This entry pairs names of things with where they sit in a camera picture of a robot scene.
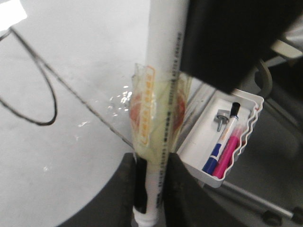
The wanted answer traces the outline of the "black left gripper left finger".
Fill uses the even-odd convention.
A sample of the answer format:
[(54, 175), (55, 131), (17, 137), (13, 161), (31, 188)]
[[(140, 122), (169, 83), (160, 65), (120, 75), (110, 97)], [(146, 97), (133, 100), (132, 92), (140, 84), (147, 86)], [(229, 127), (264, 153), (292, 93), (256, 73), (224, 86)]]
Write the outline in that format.
[(133, 218), (135, 159), (125, 153), (104, 188), (60, 227), (130, 227)]

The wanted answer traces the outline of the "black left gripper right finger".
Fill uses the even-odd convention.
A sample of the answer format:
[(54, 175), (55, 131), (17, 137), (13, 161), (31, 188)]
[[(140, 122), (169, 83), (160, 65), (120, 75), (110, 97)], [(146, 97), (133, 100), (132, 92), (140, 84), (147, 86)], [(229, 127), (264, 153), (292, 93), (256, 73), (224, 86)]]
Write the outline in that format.
[(169, 155), (163, 199), (168, 227), (237, 226), (237, 219), (202, 190), (176, 153)]

